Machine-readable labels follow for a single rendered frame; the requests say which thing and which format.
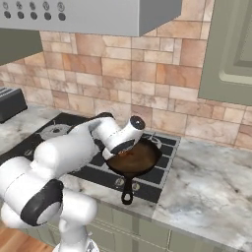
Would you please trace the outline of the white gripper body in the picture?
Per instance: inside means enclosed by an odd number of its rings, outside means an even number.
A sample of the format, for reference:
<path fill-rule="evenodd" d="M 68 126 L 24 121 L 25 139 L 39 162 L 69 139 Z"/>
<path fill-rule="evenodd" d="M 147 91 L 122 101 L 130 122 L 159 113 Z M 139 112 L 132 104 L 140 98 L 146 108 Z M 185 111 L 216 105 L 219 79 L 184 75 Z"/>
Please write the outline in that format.
<path fill-rule="evenodd" d="M 110 158 L 113 158 L 114 157 L 114 154 L 112 154 L 108 149 L 104 149 L 102 151 L 102 156 L 105 160 L 108 160 Z"/>

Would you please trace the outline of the black cast iron pan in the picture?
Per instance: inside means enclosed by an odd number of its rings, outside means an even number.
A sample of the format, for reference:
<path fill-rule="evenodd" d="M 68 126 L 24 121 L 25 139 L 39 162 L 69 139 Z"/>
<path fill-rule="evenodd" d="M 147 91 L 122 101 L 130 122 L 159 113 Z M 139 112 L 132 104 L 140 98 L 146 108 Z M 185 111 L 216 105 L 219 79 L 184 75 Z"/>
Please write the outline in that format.
<path fill-rule="evenodd" d="M 124 205 L 131 205 L 133 202 L 132 180 L 151 171 L 161 156 L 162 152 L 155 143 L 149 139 L 141 138 L 131 150 L 106 161 L 107 166 L 113 172 L 125 178 L 121 195 L 121 201 Z"/>

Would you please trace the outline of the black hob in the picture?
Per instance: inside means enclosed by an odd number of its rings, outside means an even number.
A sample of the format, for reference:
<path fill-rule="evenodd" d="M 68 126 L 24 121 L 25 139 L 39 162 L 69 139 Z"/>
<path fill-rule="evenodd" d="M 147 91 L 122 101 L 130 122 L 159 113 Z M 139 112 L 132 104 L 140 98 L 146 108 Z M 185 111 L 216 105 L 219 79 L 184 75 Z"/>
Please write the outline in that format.
<path fill-rule="evenodd" d="M 64 135 L 72 127 L 84 123 L 87 120 L 87 117 L 61 112 L 37 131 L 22 140 L 16 147 L 1 155 L 0 165 L 9 158 L 25 157 L 25 151 L 34 151 L 35 148 L 43 141 L 56 136 Z M 134 182 L 140 184 L 140 189 L 138 191 L 133 191 L 133 194 L 135 197 L 156 203 L 159 199 L 173 158 L 179 146 L 180 138 L 149 131 L 146 131 L 143 134 L 143 138 L 149 139 L 155 143 L 161 150 L 162 157 L 151 171 L 133 179 L 132 184 Z M 88 180 L 95 184 L 122 192 L 124 185 L 116 186 L 115 181 L 117 178 L 122 177 L 125 184 L 125 178 L 114 173 L 104 162 L 100 152 L 104 148 L 102 142 L 100 140 L 94 140 L 94 142 L 96 155 L 92 161 L 81 170 L 71 172 L 70 175 L 78 177 L 81 180 Z M 33 154 L 32 156 L 25 158 L 33 160 Z"/>

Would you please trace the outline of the grey-green drawer front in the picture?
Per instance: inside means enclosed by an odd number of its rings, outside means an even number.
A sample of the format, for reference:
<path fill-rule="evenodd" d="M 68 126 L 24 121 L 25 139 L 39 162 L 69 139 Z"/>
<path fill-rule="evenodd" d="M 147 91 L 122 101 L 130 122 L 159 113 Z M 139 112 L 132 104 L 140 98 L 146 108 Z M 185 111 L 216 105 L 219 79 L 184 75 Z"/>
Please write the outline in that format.
<path fill-rule="evenodd" d="M 170 252 L 229 252 L 201 238 L 175 230 L 169 233 L 168 250 Z"/>
<path fill-rule="evenodd" d="M 101 203 L 98 203 L 97 207 L 98 207 L 98 210 L 97 210 L 96 217 L 101 221 L 104 221 L 107 223 L 113 223 L 112 209 Z"/>
<path fill-rule="evenodd" d="M 131 216 L 129 214 L 125 214 L 123 212 L 119 212 L 117 210 L 112 211 L 113 214 L 113 223 L 117 225 L 119 228 L 127 230 L 131 233 L 138 234 L 139 233 L 139 219 Z"/>
<path fill-rule="evenodd" d="M 146 241 L 159 247 L 165 247 L 169 230 L 153 222 L 139 219 L 139 234 Z"/>

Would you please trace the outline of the black toaster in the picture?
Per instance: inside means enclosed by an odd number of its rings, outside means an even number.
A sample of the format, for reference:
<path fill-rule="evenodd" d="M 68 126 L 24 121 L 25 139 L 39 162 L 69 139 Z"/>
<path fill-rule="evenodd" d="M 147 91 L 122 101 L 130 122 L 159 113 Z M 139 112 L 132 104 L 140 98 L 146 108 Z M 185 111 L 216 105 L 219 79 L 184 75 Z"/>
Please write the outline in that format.
<path fill-rule="evenodd" d="M 17 88 L 0 88 L 0 123 L 28 108 L 23 91 Z"/>

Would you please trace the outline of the grey range hood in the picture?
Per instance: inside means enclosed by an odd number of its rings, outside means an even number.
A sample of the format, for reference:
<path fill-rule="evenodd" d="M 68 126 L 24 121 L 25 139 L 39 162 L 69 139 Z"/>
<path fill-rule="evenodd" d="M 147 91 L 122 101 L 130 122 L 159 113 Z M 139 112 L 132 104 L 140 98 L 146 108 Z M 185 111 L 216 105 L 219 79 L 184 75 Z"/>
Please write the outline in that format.
<path fill-rule="evenodd" d="M 181 10 L 182 0 L 0 0 L 0 28 L 142 36 Z"/>

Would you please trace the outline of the dark grey-green wall cupboard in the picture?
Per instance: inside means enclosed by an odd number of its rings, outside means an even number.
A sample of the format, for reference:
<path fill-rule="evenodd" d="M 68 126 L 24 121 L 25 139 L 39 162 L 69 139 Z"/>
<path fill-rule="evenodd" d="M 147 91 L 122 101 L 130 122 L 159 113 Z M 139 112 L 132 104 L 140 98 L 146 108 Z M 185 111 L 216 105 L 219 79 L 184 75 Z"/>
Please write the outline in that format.
<path fill-rule="evenodd" d="M 41 51 L 38 31 L 0 29 L 0 66 Z"/>

